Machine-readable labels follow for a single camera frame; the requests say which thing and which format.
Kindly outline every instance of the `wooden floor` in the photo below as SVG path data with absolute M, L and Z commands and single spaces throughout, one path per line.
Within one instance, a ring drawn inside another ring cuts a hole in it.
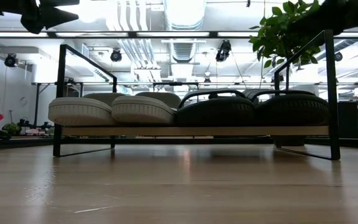
M 0 223 L 358 224 L 358 149 L 340 162 L 265 145 L 0 150 Z

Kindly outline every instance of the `ceiling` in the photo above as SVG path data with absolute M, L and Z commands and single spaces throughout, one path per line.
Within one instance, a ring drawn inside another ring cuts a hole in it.
M 250 7 L 246 7 L 247 1 L 236 0 L 207 0 L 205 16 L 202 30 L 249 30 L 250 27 L 258 25 L 260 19 L 265 15 L 271 16 L 273 6 L 282 7 L 283 0 L 262 0 L 251 1 Z M 165 19 L 162 0 L 147 0 L 147 25 L 150 30 L 165 30 Z M 53 28 L 56 31 L 84 31 L 84 30 L 109 30 L 106 20 L 103 17 L 103 11 L 97 11 L 97 18 L 92 23 L 85 23 L 77 20 L 62 24 Z M 20 16 L 6 14 L 0 16 L 0 30 L 23 30 L 20 24 Z M 172 58 L 170 56 L 169 44 L 161 43 L 161 39 L 151 39 L 151 45 L 157 64 L 161 68 L 160 77 L 162 80 L 179 81 L 198 81 L 203 82 L 206 78 L 205 73 L 209 72 L 212 82 L 261 82 L 261 77 L 266 82 L 270 82 L 272 68 L 262 69 L 262 62 L 258 62 L 256 54 L 252 51 L 252 45 L 247 39 L 231 39 L 232 53 L 224 63 L 216 63 L 216 49 L 221 43 L 221 39 L 206 39 L 203 44 L 198 44 L 196 54 L 192 63 L 191 72 L 185 75 L 185 79 L 176 77 L 172 72 Z M 0 39 L 1 47 L 37 47 L 53 58 L 56 62 L 58 58 L 59 45 L 67 43 L 74 45 L 77 49 L 85 44 L 89 48 L 89 57 L 112 72 L 118 77 L 119 82 L 136 82 L 137 79 L 131 74 L 131 64 L 125 52 L 122 53 L 120 62 L 112 62 L 109 58 L 113 48 L 119 48 L 117 39 Z M 358 82 L 358 42 L 341 50 L 344 58 L 336 63 L 337 77 L 340 82 Z M 88 82 L 101 82 L 99 77 L 90 78 L 84 76 L 80 65 L 72 65 L 70 75 L 78 76 Z M 326 82 L 325 60 L 320 60 L 317 66 L 307 65 L 299 74 L 293 72 L 292 82 Z M 50 72 L 51 79 L 55 78 L 55 72 Z M 340 89 L 341 93 L 351 91 L 358 86 L 346 85 Z

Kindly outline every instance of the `ceiling duct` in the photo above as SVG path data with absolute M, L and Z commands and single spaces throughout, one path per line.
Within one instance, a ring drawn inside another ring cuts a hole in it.
M 334 51 L 335 53 L 340 51 L 340 50 L 343 50 L 345 49 L 346 47 L 348 46 L 351 46 L 355 43 L 358 42 L 358 39 L 347 39 L 347 40 L 342 40 L 340 41 L 339 43 L 337 43 L 335 46 L 334 46 Z M 326 58 L 326 52 L 325 50 L 322 50 L 320 55 L 316 57 L 317 60 L 322 60 Z
M 206 0 L 164 0 L 167 30 L 200 30 L 203 26 Z M 195 43 L 172 43 L 171 53 L 178 63 L 190 62 L 196 53 Z

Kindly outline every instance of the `low wooden platform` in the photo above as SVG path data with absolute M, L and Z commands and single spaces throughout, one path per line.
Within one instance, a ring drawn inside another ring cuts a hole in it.
M 99 127 L 63 128 L 67 136 L 317 136 L 328 135 L 328 126 L 302 127 Z

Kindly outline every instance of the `ventilation duct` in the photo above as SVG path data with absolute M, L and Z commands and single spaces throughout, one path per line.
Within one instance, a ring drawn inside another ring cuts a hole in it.
M 164 0 L 167 30 L 200 30 L 203 25 L 206 0 Z M 173 59 L 178 63 L 190 62 L 196 53 L 196 44 L 172 43 Z
M 351 46 L 355 43 L 358 42 L 358 39 L 347 39 L 347 40 L 342 40 L 340 41 L 339 43 L 337 43 L 335 46 L 334 46 L 334 51 L 335 53 L 340 51 L 340 50 L 343 50 L 345 49 L 346 47 L 348 46 Z M 316 57 L 317 60 L 322 60 L 326 58 L 326 53 L 325 53 L 325 50 L 322 51 L 322 53 Z

